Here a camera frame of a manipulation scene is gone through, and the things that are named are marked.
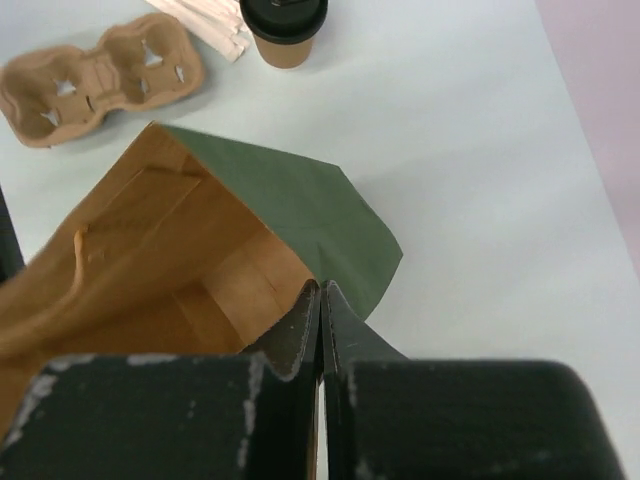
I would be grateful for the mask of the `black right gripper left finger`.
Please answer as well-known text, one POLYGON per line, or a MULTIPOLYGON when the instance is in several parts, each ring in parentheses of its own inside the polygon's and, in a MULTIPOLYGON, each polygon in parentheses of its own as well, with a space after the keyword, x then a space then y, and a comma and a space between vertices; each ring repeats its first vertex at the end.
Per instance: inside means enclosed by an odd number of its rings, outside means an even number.
POLYGON ((69 355, 31 381, 5 479, 311 479, 320 289, 236 355, 69 355))

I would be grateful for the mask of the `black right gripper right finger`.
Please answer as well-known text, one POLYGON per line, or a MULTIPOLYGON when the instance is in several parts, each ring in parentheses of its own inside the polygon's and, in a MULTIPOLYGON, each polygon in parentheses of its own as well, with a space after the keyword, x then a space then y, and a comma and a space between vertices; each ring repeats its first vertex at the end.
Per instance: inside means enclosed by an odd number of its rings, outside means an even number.
POLYGON ((590 391, 565 364, 410 359, 322 288, 333 479, 620 479, 590 391))

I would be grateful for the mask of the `green paper bag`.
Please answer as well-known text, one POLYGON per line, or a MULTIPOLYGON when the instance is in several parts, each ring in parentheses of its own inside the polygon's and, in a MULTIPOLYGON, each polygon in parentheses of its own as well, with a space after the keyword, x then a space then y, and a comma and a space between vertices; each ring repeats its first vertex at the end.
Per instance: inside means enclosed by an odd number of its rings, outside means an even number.
POLYGON ((366 318, 401 258, 337 165, 152 123, 1 287, 1 434, 55 357, 236 353, 311 280, 366 318))

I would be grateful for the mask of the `brown pulp cup carrier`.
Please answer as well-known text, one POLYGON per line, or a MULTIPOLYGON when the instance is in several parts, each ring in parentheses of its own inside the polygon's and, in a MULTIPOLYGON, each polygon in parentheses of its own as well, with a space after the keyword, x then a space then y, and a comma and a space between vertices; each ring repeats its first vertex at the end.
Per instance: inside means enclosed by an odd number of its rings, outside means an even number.
POLYGON ((10 60, 1 70, 1 111, 22 144, 47 148, 88 134, 112 111, 178 101, 204 77, 186 29, 150 13, 109 28, 92 49, 62 45, 10 60))

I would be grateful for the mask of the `brown paper coffee cup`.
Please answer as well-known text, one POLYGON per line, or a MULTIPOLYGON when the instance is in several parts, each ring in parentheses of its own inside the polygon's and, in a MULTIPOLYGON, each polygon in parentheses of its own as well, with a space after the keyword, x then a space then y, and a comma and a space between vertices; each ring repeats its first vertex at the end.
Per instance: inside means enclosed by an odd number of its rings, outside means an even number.
POLYGON ((303 64, 311 54, 314 38, 296 44, 277 44, 254 36, 261 58, 269 65, 279 69, 292 69, 303 64))

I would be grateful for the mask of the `white paper stick packets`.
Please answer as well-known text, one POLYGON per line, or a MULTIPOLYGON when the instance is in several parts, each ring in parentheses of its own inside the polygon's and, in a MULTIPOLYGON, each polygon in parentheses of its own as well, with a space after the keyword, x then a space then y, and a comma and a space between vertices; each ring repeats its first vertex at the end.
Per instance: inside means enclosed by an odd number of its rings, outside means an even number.
POLYGON ((176 18, 231 63, 251 46, 239 1, 147 0, 147 3, 176 18))

